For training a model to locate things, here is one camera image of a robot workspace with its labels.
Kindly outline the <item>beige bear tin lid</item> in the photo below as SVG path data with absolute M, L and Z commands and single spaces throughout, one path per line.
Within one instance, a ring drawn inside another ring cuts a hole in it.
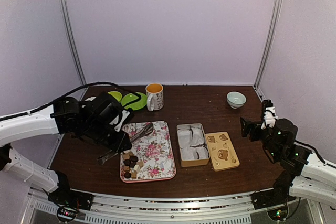
M 227 132 L 205 134 L 213 170 L 216 172 L 237 168 L 240 161 Z

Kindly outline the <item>white chocolate cube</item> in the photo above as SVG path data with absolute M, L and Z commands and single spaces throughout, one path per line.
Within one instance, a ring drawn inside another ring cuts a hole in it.
M 136 172 L 139 172 L 141 167 L 139 165 L 135 165 L 135 167 L 133 168 Z

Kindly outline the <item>beige bear tin box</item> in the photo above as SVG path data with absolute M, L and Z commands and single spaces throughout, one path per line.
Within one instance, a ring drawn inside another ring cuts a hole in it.
M 176 127 L 183 168 L 205 166 L 209 162 L 209 150 L 203 125 L 200 123 L 179 124 Z

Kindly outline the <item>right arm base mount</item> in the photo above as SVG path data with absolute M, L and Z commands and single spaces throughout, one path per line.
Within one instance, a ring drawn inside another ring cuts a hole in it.
M 287 193 L 283 193 L 280 189 L 268 189 L 264 191 L 255 191 L 251 194 L 251 200 L 254 209 L 258 210 L 286 204 L 296 200 L 296 197 L 289 196 Z

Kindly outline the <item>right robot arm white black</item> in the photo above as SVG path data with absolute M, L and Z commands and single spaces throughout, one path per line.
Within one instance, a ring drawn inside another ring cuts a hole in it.
M 270 162 L 283 168 L 272 189 L 252 194 L 256 209 L 297 197 L 335 208 L 335 164 L 322 158 L 313 146 L 297 141 L 297 126 L 277 117 L 271 100 L 263 100 L 259 122 L 240 118 L 240 124 L 242 137 L 260 141 Z

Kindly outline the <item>metal tongs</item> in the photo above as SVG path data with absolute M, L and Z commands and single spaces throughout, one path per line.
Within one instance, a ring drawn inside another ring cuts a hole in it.
M 142 128 L 142 130 L 140 130 L 139 132 L 137 132 L 134 136 L 132 136 L 130 138 L 130 143 L 134 143 L 135 141 L 145 137 L 145 136 L 148 136 L 150 135 L 154 130 L 154 126 L 153 126 L 153 123 L 150 122 L 148 123 L 146 126 L 144 126 Z M 116 156 L 118 153 L 120 153 L 119 150 L 116 150 L 116 151 L 108 151 L 107 153 L 99 156 L 97 158 L 97 162 L 98 162 L 98 165 L 103 165 L 107 160 L 113 158 L 114 156 Z

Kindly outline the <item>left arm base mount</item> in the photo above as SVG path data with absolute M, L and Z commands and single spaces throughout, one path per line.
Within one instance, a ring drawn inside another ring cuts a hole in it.
M 55 205 L 70 207 L 76 210 L 90 210 L 93 202 L 93 194 L 83 193 L 80 191 L 54 191 L 47 193 L 48 200 Z

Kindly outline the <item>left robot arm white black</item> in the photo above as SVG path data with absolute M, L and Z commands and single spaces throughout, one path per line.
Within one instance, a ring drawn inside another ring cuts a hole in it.
M 134 116 L 106 92 L 91 101 L 73 97 L 57 99 L 50 105 L 1 117 L 1 171 L 11 172 L 24 181 L 39 186 L 51 201 L 71 206 L 80 196 L 71 190 L 67 176 L 41 167 L 22 156 L 12 143 L 30 137 L 74 134 L 75 138 L 108 148 L 118 154 L 132 147 L 122 130 Z

